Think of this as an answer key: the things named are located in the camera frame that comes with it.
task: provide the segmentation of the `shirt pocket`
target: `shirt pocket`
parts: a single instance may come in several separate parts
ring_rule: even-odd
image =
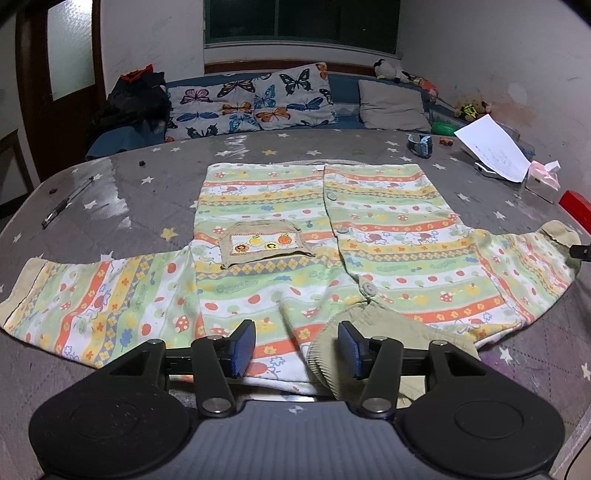
[[[218,243],[222,252],[222,268],[283,255],[314,256],[300,229],[287,220],[234,223]]]

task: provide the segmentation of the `wooden door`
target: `wooden door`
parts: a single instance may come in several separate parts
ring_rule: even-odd
[[[17,15],[18,91],[41,181],[84,161],[105,102],[100,0],[33,0]]]

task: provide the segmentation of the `orange butterfly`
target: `orange butterfly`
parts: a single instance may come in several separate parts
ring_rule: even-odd
[[[260,112],[260,113],[257,113],[255,115],[255,117],[261,119],[261,121],[263,121],[265,123],[269,123],[273,119],[279,120],[280,117],[281,118],[286,118],[286,119],[289,120],[291,118],[291,115],[289,113],[287,113],[287,108],[285,108],[284,106],[280,106],[279,108],[276,108],[272,112]]]
[[[320,72],[320,78],[323,80],[327,80],[329,77],[329,72],[326,69],[326,65],[324,63],[317,63],[316,68]]]
[[[222,115],[230,115],[231,113],[252,113],[252,104],[250,102],[243,102],[242,105],[228,105],[224,103],[222,105]]]

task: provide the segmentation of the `beige pillow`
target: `beige pillow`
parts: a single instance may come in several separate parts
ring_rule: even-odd
[[[365,128],[430,132],[421,93],[386,83],[359,81],[359,114]]]

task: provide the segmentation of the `black pen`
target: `black pen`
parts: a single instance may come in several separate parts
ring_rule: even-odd
[[[80,185],[76,190],[74,190],[72,193],[70,193],[70,195],[68,195],[68,198],[66,198],[65,200],[62,200],[60,203],[58,203],[57,207],[55,207],[51,211],[51,213],[49,215],[47,215],[45,217],[45,219],[41,222],[41,228],[43,230],[45,230],[45,228],[47,228],[47,225],[49,225],[55,217],[57,217],[61,212],[63,212],[65,210],[65,208],[68,206],[68,203],[70,203],[76,195],[78,195],[82,190],[84,190],[94,180],[95,180],[94,177],[90,177],[82,185]]]

